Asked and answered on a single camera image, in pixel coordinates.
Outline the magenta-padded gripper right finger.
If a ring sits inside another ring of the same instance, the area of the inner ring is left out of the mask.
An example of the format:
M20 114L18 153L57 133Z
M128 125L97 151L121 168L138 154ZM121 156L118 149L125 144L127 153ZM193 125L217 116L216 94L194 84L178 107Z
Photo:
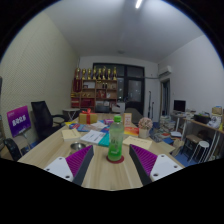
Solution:
M133 144L129 146L129 155L143 185L148 185L182 169L165 154L155 155Z

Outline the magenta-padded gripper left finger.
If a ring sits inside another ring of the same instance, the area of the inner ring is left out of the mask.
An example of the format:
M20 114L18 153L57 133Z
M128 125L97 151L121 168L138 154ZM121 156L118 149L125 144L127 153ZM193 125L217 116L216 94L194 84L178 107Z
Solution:
M66 158L56 158L44 170L81 186L93 155L93 146L90 145Z

